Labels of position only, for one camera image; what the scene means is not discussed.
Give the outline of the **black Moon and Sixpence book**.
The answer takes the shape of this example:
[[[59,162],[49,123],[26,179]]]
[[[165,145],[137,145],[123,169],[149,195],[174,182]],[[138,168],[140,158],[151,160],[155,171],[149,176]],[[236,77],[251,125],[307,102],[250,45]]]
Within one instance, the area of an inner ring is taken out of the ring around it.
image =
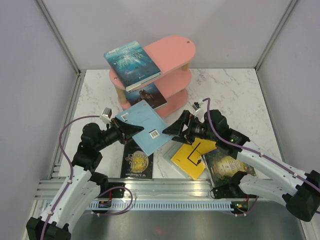
[[[151,180],[153,178],[153,160],[154,154],[147,156],[131,139],[124,146],[120,178]]]

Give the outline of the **dark Wuthering Heights book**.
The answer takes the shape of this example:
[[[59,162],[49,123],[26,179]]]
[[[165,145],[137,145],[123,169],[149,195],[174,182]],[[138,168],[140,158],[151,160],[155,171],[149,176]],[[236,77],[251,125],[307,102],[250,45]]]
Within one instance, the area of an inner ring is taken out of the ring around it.
[[[145,100],[154,110],[168,104],[167,100],[154,83],[150,83],[136,90],[125,91],[124,94],[127,101],[132,106],[142,100]]]

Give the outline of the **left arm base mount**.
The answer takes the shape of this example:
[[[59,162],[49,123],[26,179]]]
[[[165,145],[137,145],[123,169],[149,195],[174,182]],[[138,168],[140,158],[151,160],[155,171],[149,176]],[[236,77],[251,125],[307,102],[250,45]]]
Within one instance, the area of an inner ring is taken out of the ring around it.
[[[108,209],[112,206],[113,199],[121,199],[124,197],[125,192],[125,183],[124,182],[111,182],[108,184],[108,189],[103,191],[102,195],[99,197],[106,199],[106,200],[99,200],[98,201],[98,208],[99,209]]]

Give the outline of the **blue 20000 Leagues book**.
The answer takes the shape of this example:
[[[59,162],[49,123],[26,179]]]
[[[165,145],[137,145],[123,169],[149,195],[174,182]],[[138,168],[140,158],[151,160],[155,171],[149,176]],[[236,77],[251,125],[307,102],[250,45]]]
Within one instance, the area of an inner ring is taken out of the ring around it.
[[[127,92],[161,75],[161,70],[136,41],[104,53]]]

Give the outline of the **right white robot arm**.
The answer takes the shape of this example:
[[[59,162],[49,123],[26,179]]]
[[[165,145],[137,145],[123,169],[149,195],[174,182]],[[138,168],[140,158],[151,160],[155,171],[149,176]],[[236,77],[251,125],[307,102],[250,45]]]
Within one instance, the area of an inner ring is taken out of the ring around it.
[[[319,213],[319,172],[305,172],[273,159],[271,154],[247,136],[230,128],[219,110],[208,110],[203,122],[184,110],[172,125],[163,130],[163,134],[172,136],[176,142],[189,145],[196,138],[213,141],[224,155],[246,163],[268,177],[259,179],[244,172],[237,173],[236,180],[228,184],[232,196],[247,194],[272,200],[305,222],[310,222]]]

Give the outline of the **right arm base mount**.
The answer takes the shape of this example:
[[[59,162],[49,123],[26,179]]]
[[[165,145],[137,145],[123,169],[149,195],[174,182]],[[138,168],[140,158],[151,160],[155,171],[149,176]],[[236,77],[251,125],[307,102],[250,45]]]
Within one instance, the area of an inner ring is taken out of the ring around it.
[[[230,186],[224,184],[218,187],[214,187],[210,190],[209,196],[212,199],[244,199],[243,202],[236,202],[231,204],[232,211],[228,214],[232,214],[235,217],[246,216],[257,202],[258,196],[244,193],[237,186]]]

